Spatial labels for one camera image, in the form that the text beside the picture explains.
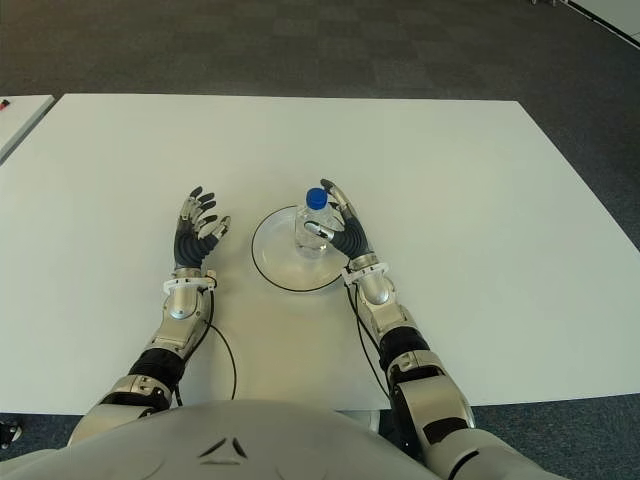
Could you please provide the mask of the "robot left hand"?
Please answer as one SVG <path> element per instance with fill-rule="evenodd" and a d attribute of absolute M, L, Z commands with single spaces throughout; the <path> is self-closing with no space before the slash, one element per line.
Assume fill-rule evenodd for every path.
<path fill-rule="evenodd" d="M 210 213 L 216 204 L 215 194 L 205 193 L 202 186 L 194 188 L 183 202 L 173 241 L 177 269 L 200 269 L 204 259 L 229 232 L 231 217 L 219 218 Z"/>

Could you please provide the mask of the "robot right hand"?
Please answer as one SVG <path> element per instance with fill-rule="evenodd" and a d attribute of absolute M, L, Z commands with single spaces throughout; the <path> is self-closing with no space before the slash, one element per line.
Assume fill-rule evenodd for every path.
<path fill-rule="evenodd" d="M 343 220 L 343 229 L 335 230 L 318 221 L 306 220 L 305 230 L 331 244 L 349 260 L 371 253 L 364 228 L 346 194 L 331 180 L 321 179 L 320 184 L 335 200 L 334 208 Z"/>

